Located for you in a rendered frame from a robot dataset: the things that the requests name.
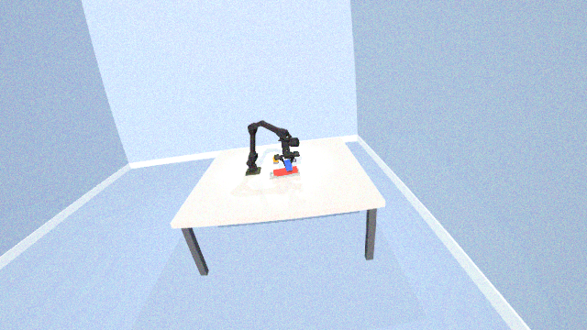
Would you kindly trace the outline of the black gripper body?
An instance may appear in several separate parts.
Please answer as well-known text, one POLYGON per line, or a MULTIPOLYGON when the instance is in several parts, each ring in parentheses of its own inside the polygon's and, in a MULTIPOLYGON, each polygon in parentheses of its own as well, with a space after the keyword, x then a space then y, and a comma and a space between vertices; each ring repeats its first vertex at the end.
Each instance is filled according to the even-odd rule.
MULTIPOLYGON (((283 152, 284 150, 288 150, 289 148, 290 148, 290 146, 289 146, 288 148, 282 148, 282 152, 283 152)), ((300 153, 299 153, 299 151, 298 151, 298 150, 293 152, 293 157, 300 157, 300 153)), ((293 157, 292 157, 292 158, 293 158, 293 157)), ((275 159, 275 160, 283 160, 283 154, 282 154, 282 155, 275 154, 275 155, 274 155, 274 159, 275 159)))

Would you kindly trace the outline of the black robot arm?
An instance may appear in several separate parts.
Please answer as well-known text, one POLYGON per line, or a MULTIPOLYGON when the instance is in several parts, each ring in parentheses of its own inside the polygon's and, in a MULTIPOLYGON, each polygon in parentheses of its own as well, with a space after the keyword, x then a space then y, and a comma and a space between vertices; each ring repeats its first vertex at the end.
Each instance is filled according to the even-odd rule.
MULTIPOLYGON (((256 132, 258 127, 264 127, 269 129, 270 131, 274 132, 282 143, 282 148, 290 147, 299 147, 300 141, 298 137, 292 137, 289 131, 282 127, 274 126, 270 123, 266 123, 261 120, 258 123, 252 123, 248 125, 248 131, 250 133, 250 143, 249 143, 249 155, 248 160, 246 161, 246 165, 248 165, 249 172, 257 171, 257 164, 255 163, 258 158, 258 153, 256 152, 256 132)), ((293 152, 288 150, 283 151, 284 159, 290 159, 294 156, 293 152)))

